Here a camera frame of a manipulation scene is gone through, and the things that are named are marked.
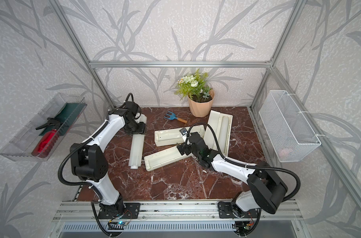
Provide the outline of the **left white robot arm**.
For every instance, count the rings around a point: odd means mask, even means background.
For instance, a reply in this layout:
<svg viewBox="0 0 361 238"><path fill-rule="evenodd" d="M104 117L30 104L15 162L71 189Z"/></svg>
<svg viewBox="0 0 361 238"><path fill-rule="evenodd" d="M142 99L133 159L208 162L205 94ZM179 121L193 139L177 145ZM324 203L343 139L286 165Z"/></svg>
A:
<svg viewBox="0 0 361 238"><path fill-rule="evenodd" d="M104 123L87 140L71 146L72 173L97 193L103 206L114 209L123 206L122 196L108 176L109 164L104 151L117 132L123 129L132 136L130 162L142 158L146 120L138 104L126 101L121 107L109 111Z"/></svg>

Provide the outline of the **long plastic wrap roll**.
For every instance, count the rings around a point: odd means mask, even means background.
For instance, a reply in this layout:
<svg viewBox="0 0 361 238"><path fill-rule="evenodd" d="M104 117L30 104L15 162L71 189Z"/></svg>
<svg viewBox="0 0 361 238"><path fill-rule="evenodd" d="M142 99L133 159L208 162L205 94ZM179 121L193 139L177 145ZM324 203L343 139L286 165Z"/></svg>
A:
<svg viewBox="0 0 361 238"><path fill-rule="evenodd" d="M129 164L128 164L131 169L138 169L141 166L147 117L145 115L141 115L140 118L138 119L138 122L143 123L144 129L143 129L143 133L134 134L132 137L132 144L131 144Z"/></svg>

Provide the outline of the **cream wrap dispenser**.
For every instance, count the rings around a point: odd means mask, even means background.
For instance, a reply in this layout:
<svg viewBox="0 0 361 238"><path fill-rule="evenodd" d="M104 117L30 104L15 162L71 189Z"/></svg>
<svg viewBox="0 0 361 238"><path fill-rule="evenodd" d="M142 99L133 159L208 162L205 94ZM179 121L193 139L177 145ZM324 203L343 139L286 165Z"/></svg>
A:
<svg viewBox="0 0 361 238"><path fill-rule="evenodd" d="M222 117L226 116L230 118L230 124L229 124L229 134L228 134L228 139L227 139L227 155L228 156L228 152L229 152L229 142L230 142L230 135L231 135L231 128L232 128L232 122L233 122L233 116L232 115L228 115L228 114L223 114L217 111L213 111L211 110L210 115L209 115L209 119L208 119L208 124L212 127L213 131L215 132L215 135L217 137L217 139L219 138L219 133L220 133L220 128L221 128L221 123L222 123ZM205 130L205 135L203 137L205 144L213 150L217 150L217 144L214 140L212 131L209 127L206 128Z"/></svg>
<svg viewBox="0 0 361 238"><path fill-rule="evenodd" d="M181 154L177 149L178 144L184 143L183 135L184 133L181 130L188 130L186 128L176 128L170 130L161 130L154 132L155 144L159 147L170 146L167 149L161 150L159 152L153 153L151 155L144 156L145 167L147 171L153 171L160 167L169 165L171 163L180 161L187 157L195 158L195 156L190 153L189 155Z"/></svg>

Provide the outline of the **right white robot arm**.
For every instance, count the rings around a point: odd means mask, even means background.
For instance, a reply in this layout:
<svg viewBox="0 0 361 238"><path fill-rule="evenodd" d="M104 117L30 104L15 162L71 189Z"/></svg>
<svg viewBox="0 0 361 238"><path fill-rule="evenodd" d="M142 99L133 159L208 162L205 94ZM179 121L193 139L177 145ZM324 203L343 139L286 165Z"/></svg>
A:
<svg viewBox="0 0 361 238"><path fill-rule="evenodd" d="M210 149L197 132L177 145L181 155L192 154L207 169L228 174L249 186L249 191L238 193L231 202L232 213L242 217L245 212L262 209L275 214L288 187L268 163L249 164L224 158L217 150Z"/></svg>

